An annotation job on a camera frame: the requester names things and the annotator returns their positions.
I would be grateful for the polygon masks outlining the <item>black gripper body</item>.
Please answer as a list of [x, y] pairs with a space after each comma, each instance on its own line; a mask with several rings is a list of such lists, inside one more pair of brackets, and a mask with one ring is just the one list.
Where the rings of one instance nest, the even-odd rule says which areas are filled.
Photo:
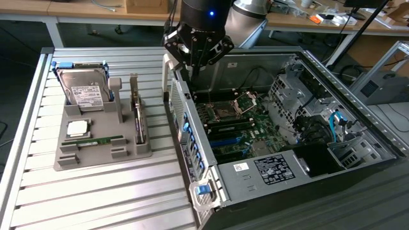
[[231, 0], [183, 0], [177, 37], [191, 52], [212, 48], [225, 38]]

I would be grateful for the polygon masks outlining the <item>black graphics card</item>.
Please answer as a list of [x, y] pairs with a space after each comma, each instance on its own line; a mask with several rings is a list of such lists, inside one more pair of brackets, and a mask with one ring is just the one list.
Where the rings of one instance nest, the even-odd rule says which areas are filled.
[[136, 143], [144, 144], [147, 142], [147, 130], [143, 117], [143, 102], [139, 93], [139, 75], [131, 73], [129, 75], [131, 84], [131, 103], [132, 111], [135, 113], [135, 125], [136, 125]]

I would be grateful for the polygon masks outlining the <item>brown cardboard box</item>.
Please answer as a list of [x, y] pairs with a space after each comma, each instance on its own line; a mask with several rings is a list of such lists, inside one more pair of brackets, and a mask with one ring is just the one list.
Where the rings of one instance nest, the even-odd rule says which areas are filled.
[[167, 14], [169, 0], [124, 0], [127, 13]]

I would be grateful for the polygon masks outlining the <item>black RAM slots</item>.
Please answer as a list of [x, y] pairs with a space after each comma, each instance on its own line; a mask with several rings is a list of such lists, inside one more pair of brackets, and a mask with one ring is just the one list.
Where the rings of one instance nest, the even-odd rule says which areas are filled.
[[227, 132], [236, 132], [251, 129], [255, 122], [249, 120], [227, 121], [220, 123], [208, 124], [205, 127], [208, 134], [220, 134]]

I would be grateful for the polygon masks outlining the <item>hard disk in blue caddy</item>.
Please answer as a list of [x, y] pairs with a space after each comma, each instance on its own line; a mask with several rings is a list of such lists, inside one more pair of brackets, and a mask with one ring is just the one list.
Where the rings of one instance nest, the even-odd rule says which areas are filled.
[[81, 112], [103, 110], [104, 103], [113, 100], [108, 87], [108, 63], [52, 61], [51, 66], [63, 88], [65, 104], [76, 105]]

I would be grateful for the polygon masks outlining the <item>white flat box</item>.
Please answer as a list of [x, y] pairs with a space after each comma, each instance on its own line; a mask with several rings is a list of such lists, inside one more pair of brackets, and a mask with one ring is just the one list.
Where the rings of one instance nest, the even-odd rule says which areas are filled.
[[351, 25], [355, 26], [357, 23], [357, 20], [353, 17], [349, 17], [348, 15], [335, 15], [333, 19], [332, 19], [332, 24], [335, 24], [336, 26], [341, 26], [341, 25]]

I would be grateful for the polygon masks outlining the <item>silver chipset heatsink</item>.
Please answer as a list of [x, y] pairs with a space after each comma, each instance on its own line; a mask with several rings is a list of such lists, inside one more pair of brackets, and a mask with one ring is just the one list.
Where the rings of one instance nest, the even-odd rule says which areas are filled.
[[252, 144], [252, 153], [256, 157], [275, 153], [273, 149], [268, 146], [264, 140], [256, 141]]

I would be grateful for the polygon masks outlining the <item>silver CPU chip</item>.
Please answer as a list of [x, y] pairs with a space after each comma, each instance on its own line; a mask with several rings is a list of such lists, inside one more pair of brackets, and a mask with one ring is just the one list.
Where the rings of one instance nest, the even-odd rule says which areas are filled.
[[88, 133], [88, 120], [69, 121], [67, 124], [67, 138], [84, 137]]

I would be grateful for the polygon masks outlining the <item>green RAM stick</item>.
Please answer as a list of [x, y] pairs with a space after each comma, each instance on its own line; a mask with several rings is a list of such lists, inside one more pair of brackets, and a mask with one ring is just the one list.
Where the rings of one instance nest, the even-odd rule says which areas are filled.
[[63, 146], [72, 145], [72, 144], [80, 145], [80, 144], [88, 144], [88, 143], [96, 144], [96, 145], [104, 145], [104, 144], [109, 144], [113, 139], [119, 139], [123, 137], [124, 137], [123, 135], [117, 135], [117, 136], [103, 137], [103, 138], [81, 139], [81, 140], [63, 142], [61, 145]]

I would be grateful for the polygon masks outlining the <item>black monitor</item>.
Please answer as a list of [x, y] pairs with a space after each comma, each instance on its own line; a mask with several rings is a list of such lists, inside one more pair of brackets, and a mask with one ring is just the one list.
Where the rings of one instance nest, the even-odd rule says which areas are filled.
[[348, 15], [357, 20], [365, 20], [367, 17], [359, 13], [359, 9], [384, 9], [390, 0], [345, 0], [344, 7], [351, 8]]

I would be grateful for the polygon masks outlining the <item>gray computer tower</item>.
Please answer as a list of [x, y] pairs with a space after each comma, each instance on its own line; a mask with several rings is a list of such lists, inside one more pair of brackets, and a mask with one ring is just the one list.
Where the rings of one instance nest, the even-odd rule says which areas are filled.
[[359, 82], [352, 83], [351, 90], [365, 105], [409, 102], [409, 77], [379, 71], [360, 87]]

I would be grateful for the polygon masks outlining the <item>black plastic shroud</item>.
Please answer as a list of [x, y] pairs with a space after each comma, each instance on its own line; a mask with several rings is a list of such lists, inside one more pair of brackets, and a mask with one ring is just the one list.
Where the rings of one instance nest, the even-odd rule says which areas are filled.
[[311, 177], [332, 174], [345, 169], [324, 143], [297, 144], [291, 149], [297, 159], [305, 163], [304, 169]]

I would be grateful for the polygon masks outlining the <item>blue case latch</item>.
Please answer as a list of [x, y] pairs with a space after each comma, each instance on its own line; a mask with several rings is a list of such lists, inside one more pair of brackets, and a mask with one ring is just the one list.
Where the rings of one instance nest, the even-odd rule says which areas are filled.
[[211, 192], [212, 192], [212, 189], [211, 189], [211, 186], [208, 184], [199, 185], [195, 188], [195, 193], [196, 193], [197, 196], [209, 194]]

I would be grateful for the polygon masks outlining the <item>open black PC case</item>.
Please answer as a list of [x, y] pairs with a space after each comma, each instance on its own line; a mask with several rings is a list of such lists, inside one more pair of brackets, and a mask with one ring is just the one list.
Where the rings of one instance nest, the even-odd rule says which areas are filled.
[[[197, 80], [189, 77], [184, 67], [179, 69], [168, 67], [168, 60], [169, 55], [165, 55], [163, 81], [169, 83], [169, 86], [164, 87], [165, 108], [172, 122], [172, 135], [188, 199], [200, 230], [247, 227], [283, 209], [331, 194], [339, 194], [355, 185], [365, 183], [367, 179], [375, 178], [394, 164], [409, 160], [409, 103], [365, 105], [311, 52], [299, 48], [237, 50], [216, 65], [208, 67]], [[300, 116], [292, 128], [287, 128], [272, 119], [288, 141], [279, 152], [292, 150], [293, 145], [309, 143], [324, 143], [329, 148], [333, 142], [345, 142], [363, 137], [371, 144], [376, 143], [377, 147], [382, 147], [393, 158], [372, 165], [345, 168], [340, 172], [311, 177], [312, 181], [307, 184], [233, 203], [229, 201], [220, 178], [220, 164], [200, 121], [195, 96], [252, 91], [257, 93], [269, 114], [271, 86], [287, 63], [295, 60], [301, 60], [311, 68], [337, 104], [331, 108], [328, 118], [321, 115]], [[205, 184], [211, 186], [212, 192], [196, 195], [196, 186]]]

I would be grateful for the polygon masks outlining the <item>aluminium profile frame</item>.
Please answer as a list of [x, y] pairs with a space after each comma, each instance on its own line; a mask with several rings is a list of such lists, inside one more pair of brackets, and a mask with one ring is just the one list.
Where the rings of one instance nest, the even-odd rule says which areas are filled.
[[373, 70], [393, 71], [398, 76], [409, 78], [409, 41], [397, 41], [388, 50]]

